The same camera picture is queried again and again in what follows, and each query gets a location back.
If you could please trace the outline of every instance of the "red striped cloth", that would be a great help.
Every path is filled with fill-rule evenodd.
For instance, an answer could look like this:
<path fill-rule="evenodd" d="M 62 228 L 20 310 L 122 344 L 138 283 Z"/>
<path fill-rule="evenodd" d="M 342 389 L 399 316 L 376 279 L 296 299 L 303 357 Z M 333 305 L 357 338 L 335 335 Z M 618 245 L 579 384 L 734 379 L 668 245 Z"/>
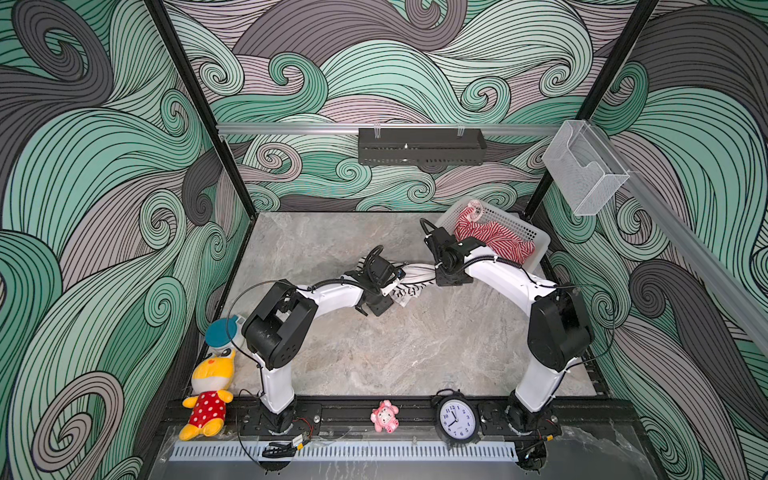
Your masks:
<path fill-rule="evenodd" d="M 456 239 L 461 241 L 474 237 L 485 242 L 497 255 L 518 263 L 525 262 L 536 246 L 533 242 L 523 241 L 499 222 L 477 223 L 469 220 L 475 215 L 473 206 L 466 207 L 456 221 Z"/>

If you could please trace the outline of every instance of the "marble floor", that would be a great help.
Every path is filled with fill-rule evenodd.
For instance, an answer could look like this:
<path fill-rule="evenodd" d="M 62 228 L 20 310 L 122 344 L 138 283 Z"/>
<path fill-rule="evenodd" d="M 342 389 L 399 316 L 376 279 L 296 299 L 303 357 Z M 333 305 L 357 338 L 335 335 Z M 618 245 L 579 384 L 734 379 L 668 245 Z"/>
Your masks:
<path fill-rule="evenodd" d="M 433 263 L 420 217 L 434 222 L 440 214 L 260 214 L 224 311 L 264 280 L 336 278 L 380 243 L 387 260 Z M 245 294 L 233 313 L 248 316 L 269 288 Z M 304 395 L 431 395 L 448 387 L 507 395 L 528 364 L 527 334 L 523 312 L 484 283 L 428 286 L 380 317 L 351 308 L 317 317 L 293 360 L 293 388 Z M 256 363 L 238 355 L 230 390 L 243 388 L 255 394 L 260 377 Z M 566 375 L 558 394 L 594 395 L 583 366 Z"/>

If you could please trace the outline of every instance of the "clock face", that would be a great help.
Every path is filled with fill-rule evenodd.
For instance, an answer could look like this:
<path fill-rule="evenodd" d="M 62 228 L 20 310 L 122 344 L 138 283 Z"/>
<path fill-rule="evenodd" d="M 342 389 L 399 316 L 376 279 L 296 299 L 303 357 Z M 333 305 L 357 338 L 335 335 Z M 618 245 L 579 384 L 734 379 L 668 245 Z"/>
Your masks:
<path fill-rule="evenodd" d="M 475 433 L 475 413 L 461 400 L 449 400 L 440 407 L 440 425 L 456 440 L 466 440 Z"/>

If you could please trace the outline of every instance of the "alarm clock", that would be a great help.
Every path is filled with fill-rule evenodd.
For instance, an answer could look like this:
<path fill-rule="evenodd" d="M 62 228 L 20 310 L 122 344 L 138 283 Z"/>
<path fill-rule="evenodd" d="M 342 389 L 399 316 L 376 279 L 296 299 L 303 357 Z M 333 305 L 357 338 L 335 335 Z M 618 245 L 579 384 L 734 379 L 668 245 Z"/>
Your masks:
<path fill-rule="evenodd" d="M 432 399 L 432 404 L 435 406 L 435 430 L 443 442 L 454 446 L 480 440 L 478 415 L 460 391 L 441 390 Z"/>

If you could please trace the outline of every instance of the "pink plush toy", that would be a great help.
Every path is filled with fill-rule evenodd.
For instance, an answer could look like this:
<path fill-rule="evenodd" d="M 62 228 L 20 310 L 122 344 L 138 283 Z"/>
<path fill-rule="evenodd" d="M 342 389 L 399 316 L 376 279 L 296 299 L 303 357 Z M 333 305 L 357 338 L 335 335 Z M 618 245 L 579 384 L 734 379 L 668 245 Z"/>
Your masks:
<path fill-rule="evenodd" d="M 394 432 L 397 426 L 400 425 L 400 422 L 395 418 L 395 415 L 397 415 L 397 412 L 399 411 L 400 409 L 394 406 L 392 402 L 384 400 L 379 404 L 379 408 L 373 410 L 373 413 L 371 414 L 373 428 L 376 429 L 377 432 L 381 432 L 382 430 L 386 430 L 387 433 Z"/>

